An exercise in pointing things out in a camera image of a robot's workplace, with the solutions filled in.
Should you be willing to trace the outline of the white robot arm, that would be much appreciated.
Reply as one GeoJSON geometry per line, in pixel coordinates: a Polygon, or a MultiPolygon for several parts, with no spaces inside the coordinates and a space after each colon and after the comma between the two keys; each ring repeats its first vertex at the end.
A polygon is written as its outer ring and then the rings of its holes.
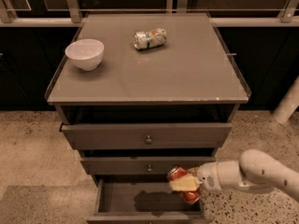
{"type": "Polygon", "coordinates": [[[299,173],[257,149],[244,151],[238,161],[208,162],[189,170],[177,166],[167,178],[170,189],[181,194],[199,189],[267,193],[276,188],[299,202],[299,173]]]}

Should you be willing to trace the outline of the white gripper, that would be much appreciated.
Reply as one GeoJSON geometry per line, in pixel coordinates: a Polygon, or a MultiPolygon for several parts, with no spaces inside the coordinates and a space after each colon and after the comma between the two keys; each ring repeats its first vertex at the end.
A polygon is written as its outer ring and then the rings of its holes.
{"type": "Polygon", "coordinates": [[[189,174],[169,182],[169,186],[173,191],[196,191],[202,182],[201,187],[206,191],[222,190],[216,162],[205,163],[199,168],[190,168],[188,172],[189,174]]]}

